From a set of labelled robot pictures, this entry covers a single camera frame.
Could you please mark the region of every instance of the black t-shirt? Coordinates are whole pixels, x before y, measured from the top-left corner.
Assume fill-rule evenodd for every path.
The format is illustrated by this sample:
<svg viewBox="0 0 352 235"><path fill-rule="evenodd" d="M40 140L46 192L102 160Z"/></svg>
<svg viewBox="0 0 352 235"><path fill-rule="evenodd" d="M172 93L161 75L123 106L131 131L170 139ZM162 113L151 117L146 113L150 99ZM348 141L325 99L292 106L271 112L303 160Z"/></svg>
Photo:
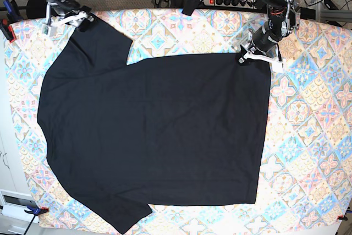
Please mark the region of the black t-shirt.
<svg viewBox="0 0 352 235"><path fill-rule="evenodd" d="M269 64L224 53L126 65L131 43L96 18L45 75L38 123L63 188L120 233L148 204L254 203Z"/></svg>

